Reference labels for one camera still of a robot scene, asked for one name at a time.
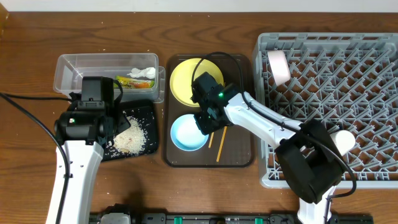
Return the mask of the wooden chopstick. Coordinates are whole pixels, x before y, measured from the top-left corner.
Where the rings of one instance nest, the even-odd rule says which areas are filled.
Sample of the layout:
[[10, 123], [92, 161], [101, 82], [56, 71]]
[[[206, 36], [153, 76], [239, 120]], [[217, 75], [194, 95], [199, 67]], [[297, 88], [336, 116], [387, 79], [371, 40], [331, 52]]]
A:
[[214, 138], [214, 132], [212, 132], [212, 133], [210, 134], [210, 140], [209, 140], [208, 148], [211, 148], [211, 147], [212, 147], [213, 138]]
[[221, 153], [222, 153], [222, 150], [223, 150], [223, 145], [224, 145], [224, 140], [225, 140], [227, 128], [228, 128], [227, 126], [225, 126], [223, 128], [223, 134], [222, 134], [222, 137], [221, 137], [221, 141], [220, 141], [220, 146], [219, 146], [219, 149], [218, 149], [218, 155], [217, 155], [217, 158], [216, 158], [216, 162], [219, 162], [220, 158], [221, 158]]

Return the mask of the green yellow snack wrapper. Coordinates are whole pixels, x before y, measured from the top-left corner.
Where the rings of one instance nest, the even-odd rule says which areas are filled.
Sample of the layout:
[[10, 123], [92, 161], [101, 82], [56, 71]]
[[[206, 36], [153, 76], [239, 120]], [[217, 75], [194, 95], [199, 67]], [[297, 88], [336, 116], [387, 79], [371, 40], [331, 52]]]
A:
[[116, 76], [116, 79], [124, 89], [150, 89], [155, 84], [153, 80], [140, 80], [122, 76]]

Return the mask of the yellow round plate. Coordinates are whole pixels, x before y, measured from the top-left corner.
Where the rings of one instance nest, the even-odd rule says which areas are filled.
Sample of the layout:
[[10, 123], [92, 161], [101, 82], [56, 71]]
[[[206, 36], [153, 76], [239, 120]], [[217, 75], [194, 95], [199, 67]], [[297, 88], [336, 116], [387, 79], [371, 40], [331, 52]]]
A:
[[[191, 100], [192, 97], [192, 74], [200, 61], [200, 58], [191, 58], [179, 63], [170, 77], [170, 88], [173, 96], [183, 105], [199, 107], [198, 103]], [[202, 73], [208, 72], [219, 84], [224, 86], [224, 78], [221, 70], [211, 61], [203, 60], [195, 72], [195, 78]]]

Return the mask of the white cup green inside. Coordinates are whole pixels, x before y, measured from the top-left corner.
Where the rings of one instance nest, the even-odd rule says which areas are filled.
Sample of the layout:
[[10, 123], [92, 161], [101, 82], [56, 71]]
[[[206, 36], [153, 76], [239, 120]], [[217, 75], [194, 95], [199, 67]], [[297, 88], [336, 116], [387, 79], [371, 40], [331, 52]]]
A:
[[332, 138], [337, 150], [342, 156], [352, 150], [352, 148], [354, 148], [354, 145], [356, 144], [354, 135], [347, 130], [341, 130], [332, 133], [330, 134], [330, 137]]

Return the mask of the pink shallow bowl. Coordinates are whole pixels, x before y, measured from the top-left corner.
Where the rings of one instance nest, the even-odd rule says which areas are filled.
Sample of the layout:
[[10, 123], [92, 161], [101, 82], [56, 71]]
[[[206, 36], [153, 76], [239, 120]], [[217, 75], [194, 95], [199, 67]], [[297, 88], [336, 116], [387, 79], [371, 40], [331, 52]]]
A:
[[291, 78], [291, 74], [285, 53], [281, 50], [273, 50], [268, 51], [267, 55], [275, 84], [280, 86], [288, 82]]

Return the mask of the light blue bowl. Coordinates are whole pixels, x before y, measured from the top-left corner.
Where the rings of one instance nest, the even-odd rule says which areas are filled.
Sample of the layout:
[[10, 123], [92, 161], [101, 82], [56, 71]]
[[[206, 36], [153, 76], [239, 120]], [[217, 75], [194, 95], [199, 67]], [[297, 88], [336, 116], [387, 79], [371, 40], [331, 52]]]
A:
[[204, 135], [199, 130], [194, 115], [185, 114], [177, 118], [170, 129], [170, 137], [175, 146], [187, 152], [202, 148], [209, 135]]

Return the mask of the pile of rice grains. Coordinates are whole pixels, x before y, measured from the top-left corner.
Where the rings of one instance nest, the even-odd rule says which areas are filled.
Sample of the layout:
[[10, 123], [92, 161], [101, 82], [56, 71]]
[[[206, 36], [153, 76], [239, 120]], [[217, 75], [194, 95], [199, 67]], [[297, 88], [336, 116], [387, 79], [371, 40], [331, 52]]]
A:
[[143, 125], [136, 118], [130, 116], [127, 119], [131, 126], [114, 138], [114, 144], [109, 150], [111, 158], [138, 155], [144, 151], [147, 131], [143, 129]]

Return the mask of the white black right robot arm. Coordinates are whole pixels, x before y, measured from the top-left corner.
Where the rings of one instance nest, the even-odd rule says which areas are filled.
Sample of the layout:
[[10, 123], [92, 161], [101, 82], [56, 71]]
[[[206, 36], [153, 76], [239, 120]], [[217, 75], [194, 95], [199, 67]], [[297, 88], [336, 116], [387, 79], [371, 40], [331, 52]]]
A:
[[351, 132], [330, 134], [317, 120], [285, 118], [247, 92], [196, 89], [192, 100], [201, 109], [195, 121], [203, 134], [238, 125], [272, 146], [287, 184], [300, 199], [298, 219], [328, 223], [336, 186], [350, 170], [342, 157], [355, 145]]

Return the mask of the white tissue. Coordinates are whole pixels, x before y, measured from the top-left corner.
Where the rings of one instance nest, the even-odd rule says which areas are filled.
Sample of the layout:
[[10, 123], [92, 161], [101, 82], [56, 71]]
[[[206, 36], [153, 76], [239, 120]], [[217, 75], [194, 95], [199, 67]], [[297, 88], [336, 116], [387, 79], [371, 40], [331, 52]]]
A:
[[156, 69], [154, 67], [147, 67], [145, 69], [138, 69], [138, 68], [133, 68], [127, 76], [130, 76], [131, 78], [148, 78], [148, 79], [154, 79], [156, 75]]

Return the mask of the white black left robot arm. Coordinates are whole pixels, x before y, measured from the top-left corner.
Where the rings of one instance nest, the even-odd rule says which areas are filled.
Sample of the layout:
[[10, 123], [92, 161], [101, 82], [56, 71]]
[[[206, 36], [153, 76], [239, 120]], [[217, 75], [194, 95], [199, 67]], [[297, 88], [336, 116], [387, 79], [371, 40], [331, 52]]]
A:
[[76, 101], [56, 120], [57, 168], [47, 223], [88, 223], [104, 148], [130, 127], [119, 105]]

